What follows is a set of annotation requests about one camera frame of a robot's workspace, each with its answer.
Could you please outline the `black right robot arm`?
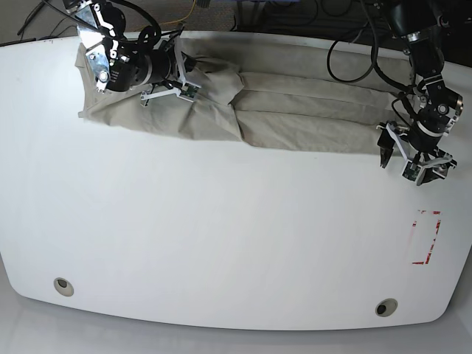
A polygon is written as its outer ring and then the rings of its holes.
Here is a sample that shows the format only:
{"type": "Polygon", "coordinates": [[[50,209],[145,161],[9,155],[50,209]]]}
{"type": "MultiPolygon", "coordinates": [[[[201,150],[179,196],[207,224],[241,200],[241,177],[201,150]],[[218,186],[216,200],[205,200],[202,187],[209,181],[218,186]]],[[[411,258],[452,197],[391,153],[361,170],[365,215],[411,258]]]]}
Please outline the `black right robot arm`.
{"type": "Polygon", "coordinates": [[[153,16],[129,1],[65,1],[63,6],[60,14],[77,25],[99,93],[141,87],[142,105],[168,95],[187,102],[196,99],[201,87],[187,76],[196,61],[182,50],[184,21],[176,21],[174,30],[162,32],[153,16]],[[122,7],[148,22],[135,39],[125,36],[122,7]]]}

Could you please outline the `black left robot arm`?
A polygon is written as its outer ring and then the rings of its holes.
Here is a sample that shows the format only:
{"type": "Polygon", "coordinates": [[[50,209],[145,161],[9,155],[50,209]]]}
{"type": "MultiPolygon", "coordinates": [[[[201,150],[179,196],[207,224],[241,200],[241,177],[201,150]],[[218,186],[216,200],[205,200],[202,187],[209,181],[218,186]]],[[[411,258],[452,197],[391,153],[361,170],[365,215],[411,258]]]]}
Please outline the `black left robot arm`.
{"type": "Polygon", "coordinates": [[[373,38],[370,65],[360,77],[348,82],[358,83],[375,72],[397,93],[390,105],[393,118],[377,125],[347,128],[347,132],[354,135],[350,147],[366,153],[365,144],[371,140],[379,149],[382,168],[387,167],[394,152],[399,152],[404,160],[402,177],[417,186],[443,180],[449,170],[457,167],[457,161],[438,144],[449,135],[464,109],[462,96],[446,86],[442,75],[445,59],[439,36],[442,28],[449,26],[447,16],[441,14],[436,1],[379,1],[375,4],[393,38],[401,40],[408,58],[412,70],[410,82],[402,84],[380,68],[378,28],[366,2],[361,2],[361,7],[373,38]]]}

